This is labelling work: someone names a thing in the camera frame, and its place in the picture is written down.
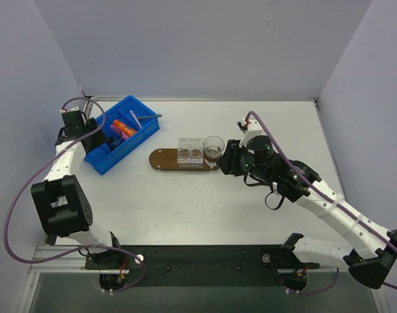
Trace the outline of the clear glass cup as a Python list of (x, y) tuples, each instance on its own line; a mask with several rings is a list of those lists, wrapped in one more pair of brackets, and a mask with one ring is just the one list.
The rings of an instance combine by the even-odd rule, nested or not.
[(217, 160), (222, 156), (225, 142), (218, 136), (209, 136), (203, 141), (204, 160), (209, 166), (216, 166)]

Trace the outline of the orange toothpaste tube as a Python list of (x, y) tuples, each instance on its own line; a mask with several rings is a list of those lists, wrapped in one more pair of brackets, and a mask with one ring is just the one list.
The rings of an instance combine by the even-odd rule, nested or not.
[(128, 137), (133, 136), (136, 133), (136, 130), (126, 126), (123, 122), (118, 119), (113, 121), (113, 126), (119, 129), (123, 134), (127, 135)]

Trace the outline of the pink toothpaste tube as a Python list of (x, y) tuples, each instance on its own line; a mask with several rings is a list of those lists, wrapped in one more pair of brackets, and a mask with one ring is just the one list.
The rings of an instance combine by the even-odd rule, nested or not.
[(119, 135), (122, 139), (124, 139), (124, 140), (129, 139), (129, 136), (127, 134), (125, 134), (121, 129), (116, 127), (115, 125), (111, 125), (110, 128), (114, 131), (114, 133)]

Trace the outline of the clear textured acrylic holder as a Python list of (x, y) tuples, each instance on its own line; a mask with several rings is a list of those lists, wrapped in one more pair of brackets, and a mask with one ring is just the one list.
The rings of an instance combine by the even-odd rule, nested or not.
[(202, 168), (203, 138), (179, 138), (177, 163), (181, 168)]

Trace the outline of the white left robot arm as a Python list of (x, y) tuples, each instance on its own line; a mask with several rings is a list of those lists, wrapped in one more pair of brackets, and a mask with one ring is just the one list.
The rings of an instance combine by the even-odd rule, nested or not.
[(31, 195), (46, 235), (55, 235), (90, 245), (92, 254), (109, 268), (123, 262), (123, 251), (116, 236), (93, 221), (93, 211), (76, 174), (87, 153), (106, 144), (115, 148), (121, 133), (106, 135), (97, 129), (95, 119), (79, 108), (62, 113), (64, 127), (55, 143), (55, 160), (45, 178), (31, 186)]

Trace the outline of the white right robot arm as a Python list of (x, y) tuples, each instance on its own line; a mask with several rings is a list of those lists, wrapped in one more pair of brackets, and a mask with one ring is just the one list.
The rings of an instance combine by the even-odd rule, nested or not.
[(362, 285), (379, 289), (397, 259), (397, 229), (389, 230), (348, 204), (311, 167), (299, 160), (284, 160), (269, 137), (259, 135), (246, 145), (228, 140), (217, 162), (225, 175), (254, 180), (282, 200), (309, 210), (337, 232), (346, 243), (332, 243), (293, 234), (283, 244), (301, 263), (347, 269)]

